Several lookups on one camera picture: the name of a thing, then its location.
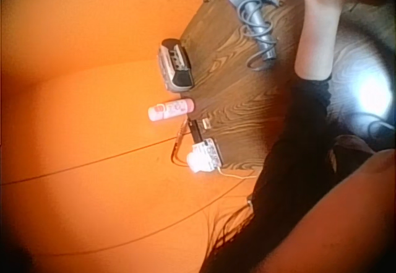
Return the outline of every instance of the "pink spray can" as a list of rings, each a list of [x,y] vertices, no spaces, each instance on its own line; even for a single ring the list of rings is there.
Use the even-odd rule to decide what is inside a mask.
[[[190,98],[183,98],[167,103],[157,104],[148,109],[148,117],[151,121],[168,119],[184,115],[194,111],[194,102]]]

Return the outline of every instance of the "bright light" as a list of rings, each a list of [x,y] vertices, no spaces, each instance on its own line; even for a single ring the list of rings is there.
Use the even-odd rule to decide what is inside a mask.
[[[363,112],[385,117],[392,101],[392,92],[384,76],[367,76],[361,83],[359,103]]]

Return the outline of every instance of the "wood grain surface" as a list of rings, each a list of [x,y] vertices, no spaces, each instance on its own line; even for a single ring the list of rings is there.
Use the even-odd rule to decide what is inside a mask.
[[[257,44],[242,35],[228,0],[203,3],[181,37],[196,84],[182,97],[196,103],[191,119],[209,118],[212,129],[200,126],[201,133],[216,140],[225,167],[261,167],[282,130],[304,17],[304,0],[283,1],[278,9],[263,10],[278,39],[277,60],[268,71],[246,67]],[[337,119],[359,110],[351,89],[362,73],[369,69],[379,76],[394,74],[394,11],[389,13],[393,7],[359,4],[352,12],[348,8],[340,22],[330,90],[330,115]]]

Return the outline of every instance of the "orange wall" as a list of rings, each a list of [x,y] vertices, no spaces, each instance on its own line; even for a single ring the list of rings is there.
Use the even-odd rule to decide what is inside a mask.
[[[153,59],[202,0],[1,0],[4,93],[97,66]]]
[[[197,272],[207,217],[244,204],[253,181],[218,199],[239,181],[170,163],[183,117],[151,123],[147,108],[174,98],[151,60],[58,77],[3,102],[3,216],[39,272]],[[191,144],[187,135],[182,159]]]
[[[37,272],[194,273],[208,220],[244,204],[254,181],[171,164],[183,117],[147,116],[178,98],[158,43],[200,3],[2,0],[2,217]]]

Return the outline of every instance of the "black hair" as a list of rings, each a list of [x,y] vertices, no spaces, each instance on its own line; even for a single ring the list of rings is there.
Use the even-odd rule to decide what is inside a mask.
[[[298,154],[287,162],[271,162],[276,148],[271,150],[254,188],[254,213],[234,227],[249,209],[245,206],[220,231],[214,226],[200,273],[251,272],[342,179],[335,176],[328,155],[334,137],[327,136],[320,148],[308,153],[310,162]]]

